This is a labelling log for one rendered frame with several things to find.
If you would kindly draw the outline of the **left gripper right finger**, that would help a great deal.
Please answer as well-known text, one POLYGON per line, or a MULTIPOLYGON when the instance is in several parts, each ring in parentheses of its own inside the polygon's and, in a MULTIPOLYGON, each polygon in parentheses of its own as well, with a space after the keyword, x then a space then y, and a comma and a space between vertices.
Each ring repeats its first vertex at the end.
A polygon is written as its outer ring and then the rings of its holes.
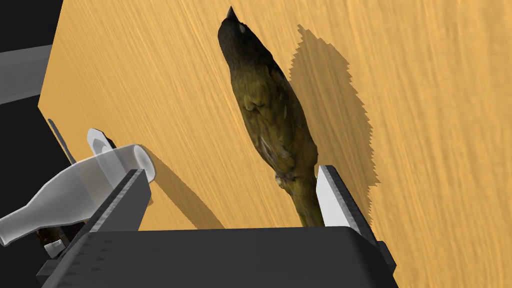
POLYGON ((332 165, 318 167, 316 195, 327 227, 350 227, 370 244, 376 237, 347 186, 332 165))

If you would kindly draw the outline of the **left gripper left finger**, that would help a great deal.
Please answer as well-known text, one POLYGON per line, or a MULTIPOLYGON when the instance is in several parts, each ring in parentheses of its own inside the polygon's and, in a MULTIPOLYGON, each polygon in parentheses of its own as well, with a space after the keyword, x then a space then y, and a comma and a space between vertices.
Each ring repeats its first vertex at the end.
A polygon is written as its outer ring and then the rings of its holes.
POLYGON ((151 189, 144 169, 132 169, 84 226, 86 233, 137 231, 141 225, 151 189))

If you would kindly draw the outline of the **clear glass bottle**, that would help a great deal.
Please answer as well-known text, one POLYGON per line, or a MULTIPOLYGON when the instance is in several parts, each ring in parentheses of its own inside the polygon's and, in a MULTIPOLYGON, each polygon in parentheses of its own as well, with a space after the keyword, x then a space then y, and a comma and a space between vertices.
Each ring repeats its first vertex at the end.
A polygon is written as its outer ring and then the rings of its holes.
POLYGON ((78 161, 45 183, 23 207, 0 219, 0 244, 7 246, 38 229, 75 224, 92 217, 130 170, 156 175, 150 154, 131 144, 78 161))

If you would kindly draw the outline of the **white cutlery piece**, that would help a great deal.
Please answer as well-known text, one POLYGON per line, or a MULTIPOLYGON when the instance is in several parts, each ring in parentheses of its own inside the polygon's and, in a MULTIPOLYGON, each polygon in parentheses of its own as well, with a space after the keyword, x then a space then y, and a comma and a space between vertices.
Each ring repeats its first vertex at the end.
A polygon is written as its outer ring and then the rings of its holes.
POLYGON ((114 142, 101 130, 90 128, 87 132, 87 142, 92 150, 93 156, 111 151, 116 148, 114 142))

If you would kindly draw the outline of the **dark overripe banana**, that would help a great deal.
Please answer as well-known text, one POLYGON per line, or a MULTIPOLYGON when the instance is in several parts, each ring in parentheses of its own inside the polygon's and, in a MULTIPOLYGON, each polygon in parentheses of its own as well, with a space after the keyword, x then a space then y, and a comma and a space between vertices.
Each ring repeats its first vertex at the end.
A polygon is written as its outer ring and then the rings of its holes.
POLYGON ((316 193, 318 148, 294 89, 271 52, 232 7, 217 39, 254 148, 291 197, 301 224, 324 226, 316 193))

